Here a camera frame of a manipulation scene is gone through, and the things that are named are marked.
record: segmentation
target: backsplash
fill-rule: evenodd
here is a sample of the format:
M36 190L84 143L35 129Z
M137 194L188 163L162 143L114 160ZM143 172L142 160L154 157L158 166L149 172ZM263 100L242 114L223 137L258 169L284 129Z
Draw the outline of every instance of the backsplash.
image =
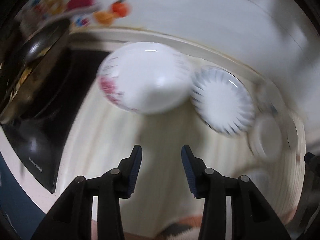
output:
M320 127L320 39L293 0L30 0L25 35L69 17L74 30L129 27L206 45L270 78L307 131Z

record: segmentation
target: blue cabinet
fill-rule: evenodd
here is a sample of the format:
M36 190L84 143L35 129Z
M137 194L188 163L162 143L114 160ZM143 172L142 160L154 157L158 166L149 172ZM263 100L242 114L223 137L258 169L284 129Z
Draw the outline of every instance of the blue cabinet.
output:
M29 240L45 213L29 198L11 174L0 153L0 207L22 240Z

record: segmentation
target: white bowl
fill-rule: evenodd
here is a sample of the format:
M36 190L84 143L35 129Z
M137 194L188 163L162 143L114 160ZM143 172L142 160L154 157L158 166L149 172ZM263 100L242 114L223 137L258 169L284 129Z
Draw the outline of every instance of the white bowl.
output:
M127 111L154 114L186 100L191 64L175 49L154 42L124 45L101 63L98 82L105 97Z
M265 162L275 162L282 151L280 128L271 114L261 114L256 118L248 135L253 155Z
M234 135L253 124L255 110L249 92L221 68L204 66L196 72L192 97L198 114L217 132Z

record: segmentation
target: induction cooktop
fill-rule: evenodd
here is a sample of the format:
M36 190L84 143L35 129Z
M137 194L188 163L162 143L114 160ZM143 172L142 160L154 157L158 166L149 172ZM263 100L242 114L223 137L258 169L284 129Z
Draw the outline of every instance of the induction cooktop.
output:
M73 121L108 54L66 49L32 106L20 118L2 125L21 162L51 193Z

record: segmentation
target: pan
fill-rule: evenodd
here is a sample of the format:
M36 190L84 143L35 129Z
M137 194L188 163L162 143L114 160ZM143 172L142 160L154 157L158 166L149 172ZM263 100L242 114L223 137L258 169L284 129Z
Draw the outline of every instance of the pan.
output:
M0 123L21 116L34 101L66 48L70 21L56 21L34 33L0 69Z

